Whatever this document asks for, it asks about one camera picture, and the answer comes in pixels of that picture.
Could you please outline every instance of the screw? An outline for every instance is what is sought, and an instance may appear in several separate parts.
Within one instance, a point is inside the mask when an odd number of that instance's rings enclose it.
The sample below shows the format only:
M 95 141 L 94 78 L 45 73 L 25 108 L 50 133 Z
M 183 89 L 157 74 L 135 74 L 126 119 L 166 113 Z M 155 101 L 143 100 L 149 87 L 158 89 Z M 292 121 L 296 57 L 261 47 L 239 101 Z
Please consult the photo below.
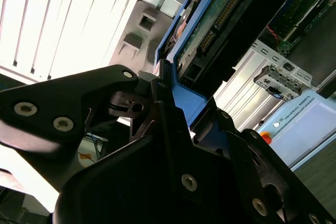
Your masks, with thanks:
M 188 191 L 196 191 L 197 190 L 197 181 L 193 176 L 190 174 L 183 174 L 181 178 L 183 186 L 188 190 Z
M 30 102 L 19 102 L 14 106 L 14 111 L 18 115 L 31 116 L 36 114 L 37 107 Z
M 257 134 L 257 133 L 255 133 L 254 131 L 251 131 L 251 136 L 252 136 L 252 137 L 254 137 L 255 139 L 257 139 L 257 138 L 258 138 L 258 134 Z
M 53 122 L 53 125 L 55 129 L 63 132 L 71 131 L 74 127 L 73 121 L 69 118 L 66 118 L 64 116 L 61 116 L 59 118 L 56 118 Z
M 267 209 L 260 199 L 254 198 L 252 204 L 254 209 L 256 209 L 261 216 L 267 216 Z
M 182 69 L 182 63 L 179 63 L 178 65 L 177 65 L 177 71 L 180 71 L 181 69 Z
M 320 224 L 319 219 L 316 217 L 316 215 L 309 214 L 308 216 L 309 216 L 309 219 L 310 219 L 311 223 Z
M 130 72 L 128 72 L 128 71 L 126 71 L 126 70 L 124 70 L 122 73 L 124 74 L 124 76 L 126 76 L 128 78 L 132 78 L 133 77 L 133 74 L 130 73 Z
M 225 117 L 226 119 L 229 119 L 230 116 L 228 115 L 228 113 L 226 113 L 225 111 L 222 112 L 223 117 Z

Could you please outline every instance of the green circuit board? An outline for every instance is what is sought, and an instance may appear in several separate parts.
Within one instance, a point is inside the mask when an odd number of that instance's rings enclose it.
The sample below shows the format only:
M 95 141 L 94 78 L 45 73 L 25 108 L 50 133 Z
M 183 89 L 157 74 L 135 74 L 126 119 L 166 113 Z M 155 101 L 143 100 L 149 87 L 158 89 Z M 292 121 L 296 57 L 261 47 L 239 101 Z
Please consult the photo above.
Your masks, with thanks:
M 317 0 L 289 0 L 284 12 L 271 23 L 273 31 L 282 39 L 288 39 L 291 31 Z
M 310 15 L 306 16 L 307 20 L 303 20 L 303 27 L 299 31 L 295 31 L 289 39 L 283 40 L 279 43 L 277 50 L 280 54 L 288 55 L 294 47 L 300 42 L 302 37 L 309 32 L 331 9 L 336 8 L 336 0 L 320 0 L 316 5 L 316 10 L 312 10 Z
M 214 33 L 211 32 L 211 27 L 215 26 L 220 29 L 230 11 L 237 4 L 238 0 L 213 0 L 208 10 L 203 15 L 202 19 L 186 42 L 182 52 L 177 60 L 183 65 L 186 58 L 190 56 L 199 46 L 205 48 L 211 42 Z

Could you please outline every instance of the emergency stop button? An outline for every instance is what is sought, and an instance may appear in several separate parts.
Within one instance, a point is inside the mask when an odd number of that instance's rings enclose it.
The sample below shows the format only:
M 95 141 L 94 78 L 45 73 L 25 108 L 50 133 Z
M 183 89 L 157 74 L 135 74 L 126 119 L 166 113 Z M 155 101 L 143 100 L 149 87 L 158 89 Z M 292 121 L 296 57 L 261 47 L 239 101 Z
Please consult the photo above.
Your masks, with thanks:
M 271 138 L 269 132 L 261 132 L 260 136 L 265 140 L 265 142 L 267 144 L 271 144 L 272 143 L 272 138 Z

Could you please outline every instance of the red button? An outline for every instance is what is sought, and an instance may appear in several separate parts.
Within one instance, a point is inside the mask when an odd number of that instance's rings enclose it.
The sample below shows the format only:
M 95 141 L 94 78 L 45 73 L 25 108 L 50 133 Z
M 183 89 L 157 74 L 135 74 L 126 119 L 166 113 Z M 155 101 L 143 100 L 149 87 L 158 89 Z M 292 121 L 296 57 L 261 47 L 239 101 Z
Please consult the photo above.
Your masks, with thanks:
M 272 139 L 268 134 L 264 134 L 261 137 L 266 141 L 266 143 L 268 144 L 272 143 Z

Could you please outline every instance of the wire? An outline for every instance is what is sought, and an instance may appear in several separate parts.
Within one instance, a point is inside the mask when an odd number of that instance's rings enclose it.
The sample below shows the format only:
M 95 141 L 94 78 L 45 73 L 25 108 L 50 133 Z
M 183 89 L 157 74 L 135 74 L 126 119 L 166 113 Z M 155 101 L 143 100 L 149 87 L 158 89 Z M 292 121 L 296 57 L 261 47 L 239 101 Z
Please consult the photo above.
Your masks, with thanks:
M 283 220 L 285 222 L 285 224 L 288 224 L 288 219 L 287 219 L 287 214 L 286 214 L 286 211 L 285 211 L 285 208 L 282 209 L 282 214 L 283 214 Z
M 5 218 L 0 218 L 0 220 L 2 220 L 2 221 L 7 221 L 7 222 L 9 222 L 9 223 L 14 223 L 14 224 L 20 224 L 19 222 L 16 222 L 15 220 L 7 220 L 7 219 L 5 219 Z
M 94 161 L 92 158 L 90 158 L 89 156 L 87 156 L 87 155 L 85 155 L 85 154 L 83 154 L 83 153 L 80 153 L 80 152 L 78 152 L 78 154 L 79 155 L 82 155 L 82 156 L 84 156 L 84 157 L 86 157 L 86 158 L 88 158 L 88 159 L 90 159 L 92 162 L 96 162 L 96 161 Z
M 280 41 L 279 41 L 278 35 L 275 33 L 275 31 L 272 28 L 270 28 L 269 26 L 267 26 L 267 29 L 271 32 L 271 34 L 273 35 L 273 37 L 277 41 L 277 44 L 279 44 Z

